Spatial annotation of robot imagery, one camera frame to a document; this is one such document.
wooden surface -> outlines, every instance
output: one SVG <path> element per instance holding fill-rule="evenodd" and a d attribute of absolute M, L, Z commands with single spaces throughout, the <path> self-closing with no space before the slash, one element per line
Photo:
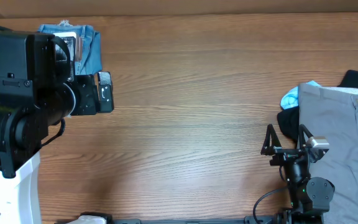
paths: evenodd
<path fill-rule="evenodd" d="M 358 12 L 358 0 L 0 0 L 0 18 Z"/>
<path fill-rule="evenodd" d="M 36 30 L 60 19 L 3 19 Z M 358 70 L 358 13 L 84 17 L 102 35 L 116 110 L 67 119 L 42 149 L 45 223 L 84 211 L 115 218 L 240 218 L 283 183 L 260 148 L 280 133 L 281 97 Z M 281 134 L 286 147 L 293 144 Z M 287 206 L 266 198 L 258 214 Z"/>

blue cloth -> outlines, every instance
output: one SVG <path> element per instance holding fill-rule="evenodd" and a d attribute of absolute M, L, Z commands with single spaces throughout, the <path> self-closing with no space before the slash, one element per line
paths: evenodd
<path fill-rule="evenodd" d="M 307 84 L 312 85 L 312 86 L 321 86 L 313 80 L 308 82 Z M 280 106 L 283 109 L 289 109 L 289 108 L 299 106 L 299 104 L 298 104 L 298 87 L 291 89 L 286 95 L 284 95 L 284 97 L 281 99 Z"/>
<path fill-rule="evenodd" d="M 92 26 L 72 26 L 62 21 L 59 25 L 42 24 L 38 31 L 48 34 L 75 32 L 83 40 L 82 59 L 75 62 L 75 75 L 92 75 L 102 70 L 100 33 Z"/>

